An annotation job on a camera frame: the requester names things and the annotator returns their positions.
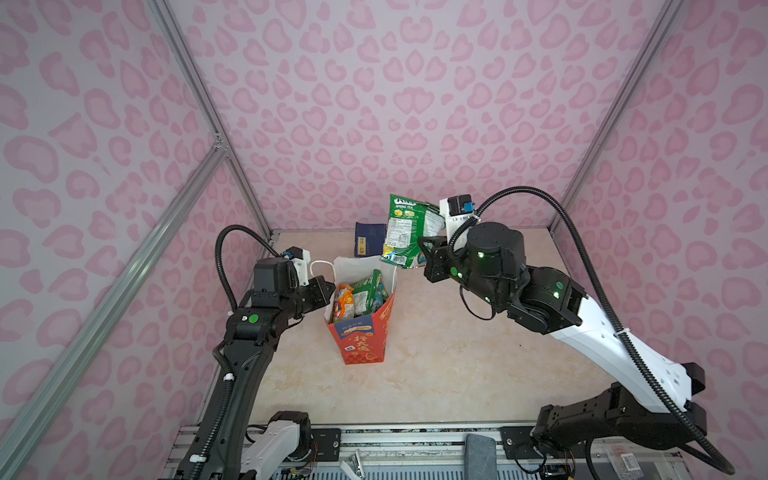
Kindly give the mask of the red white paper bag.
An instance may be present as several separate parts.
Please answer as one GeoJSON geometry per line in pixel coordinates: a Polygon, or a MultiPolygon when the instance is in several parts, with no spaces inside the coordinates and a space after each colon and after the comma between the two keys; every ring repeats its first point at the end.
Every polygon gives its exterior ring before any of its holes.
{"type": "Polygon", "coordinates": [[[327,328],[347,365],[380,363],[385,359],[389,322],[396,298],[397,269],[377,257],[338,257],[330,263],[333,270],[335,292],[325,308],[327,328]],[[334,323],[333,306],[340,284],[353,286],[369,276],[374,269],[383,274],[383,284],[389,299],[375,313],[334,323]]]}

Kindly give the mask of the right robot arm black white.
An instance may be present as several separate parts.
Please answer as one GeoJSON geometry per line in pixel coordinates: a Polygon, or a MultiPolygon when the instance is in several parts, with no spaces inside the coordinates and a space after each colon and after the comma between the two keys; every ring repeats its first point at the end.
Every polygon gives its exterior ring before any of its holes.
{"type": "Polygon", "coordinates": [[[541,408],[531,444],[553,455],[579,443],[623,437],[668,450],[707,433],[704,409],[692,398],[705,387],[697,364],[679,364],[638,338],[628,353],[599,303],[560,270],[527,264],[523,235],[496,222],[468,231],[453,252],[444,236],[421,237],[425,277],[451,279],[529,331],[577,350],[614,378],[601,394],[566,406],[541,408]]]}

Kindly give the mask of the green snack packet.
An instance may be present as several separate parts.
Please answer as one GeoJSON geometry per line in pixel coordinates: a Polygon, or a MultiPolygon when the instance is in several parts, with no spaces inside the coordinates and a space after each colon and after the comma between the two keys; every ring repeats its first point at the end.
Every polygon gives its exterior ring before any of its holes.
{"type": "Polygon", "coordinates": [[[375,313],[389,299],[389,293],[383,284],[383,274],[379,269],[374,269],[369,276],[356,282],[352,286],[352,294],[356,317],[375,313]]]}

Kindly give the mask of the green spring tea packet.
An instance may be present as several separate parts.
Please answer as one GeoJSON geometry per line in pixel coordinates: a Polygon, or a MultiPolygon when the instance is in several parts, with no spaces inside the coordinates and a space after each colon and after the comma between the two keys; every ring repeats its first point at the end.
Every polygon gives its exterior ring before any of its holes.
{"type": "Polygon", "coordinates": [[[445,227],[439,208],[431,203],[391,194],[381,260],[405,269],[426,263],[418,245],[421,237],[437,236],[445,227]]]}

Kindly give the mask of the pink Fox's candy packet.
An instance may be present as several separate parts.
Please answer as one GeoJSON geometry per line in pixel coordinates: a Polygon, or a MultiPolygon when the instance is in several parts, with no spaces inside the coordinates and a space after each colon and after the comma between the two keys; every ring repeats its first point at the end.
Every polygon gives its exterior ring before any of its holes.
{"type": "Polygon", "coordinates": [[[332,320],[334,323],[338,323],[353,319],[354,317],[354,289],[351,285],[340,284],[334,301],[332,320]]]}

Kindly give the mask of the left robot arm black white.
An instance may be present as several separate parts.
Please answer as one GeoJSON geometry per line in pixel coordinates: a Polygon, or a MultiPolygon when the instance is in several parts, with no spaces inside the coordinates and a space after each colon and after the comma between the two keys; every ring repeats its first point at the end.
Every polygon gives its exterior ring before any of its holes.
{"type": "Polygon", "coordinates": [[[230,302],[222,340],[212,355],[219,366],[214,390],[177,479],[269,479],[289,457],[308,455],[311,423],[304,412],[275,414],[264,433],[244,445],[259,386],[280,337],[308,313],[329,305],[335,290],[308,275],[303,250],[258,261],[251,287],[236,297],[224,273],[219,279],[230,302]]]}

